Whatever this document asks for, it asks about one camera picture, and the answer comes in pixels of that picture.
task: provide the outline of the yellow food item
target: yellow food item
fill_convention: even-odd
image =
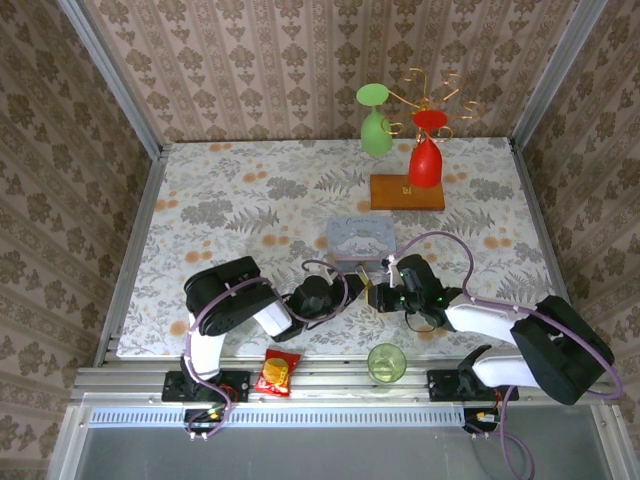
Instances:
[[[262,374],[267,382],[281,385],[286,382],[289,364],[282,358],[270,358],[264,363]]]

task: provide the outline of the patterned wallpaper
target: patterned wallpaper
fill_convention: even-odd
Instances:
[[[424,68],[488,107],[458,136],[513,131],[577,0],[87,0],[164,143],[351,138],[357,89]],[[459,111],[452,103],[449,111]],[[399,108],[398,101],[389,111]]]
[[[609,0],[525,159],[574,305],[616,354],[640,453],[640,2]]]
[[[0,1],[0,477],[43,478],[149,158],[55,1]]]

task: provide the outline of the wooden base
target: wooden base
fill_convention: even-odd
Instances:
[[[409,185],[406,175],[371,175],[371,210],[444,210],[442,183],[433,188]]]

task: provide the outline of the snack bag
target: snack bag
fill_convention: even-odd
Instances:
[[[298,354],[267,349],[264,366],[256,383],[256,391],[277,397],[288,397],[291,374],[299,361]]]

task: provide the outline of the floral tablecloth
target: floral tablecloth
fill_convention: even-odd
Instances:
[[[477,295],[534,303],[552,292],[547,265],[505,138],[453,139],[445,159],[444,212],[391,214],[398,246],[429,230],[462,238],[476,270]],[[397,140],[382,158],[358,140],[179,144],[170,153],[122,336],[121,357],[179,356],[188,328],[184,281],[194,273],[251,255],[280,292],[303,281],[300,263],[321,258],[327,220],[370,210],[369,175],[407,172],[411,144]],[[462,249],[432,237],[422,254],[445,285],[459,286]],[[415,328],[426,328],[412,318]],[[416,334],[401,313],[378,314],[363,298],[339,317],[282,344],[305,355],[367,354],[391,342],[407,355],[464,355],[477,334]],[[223,355],[264,355],[273,342],[252,320],[227,335]]]

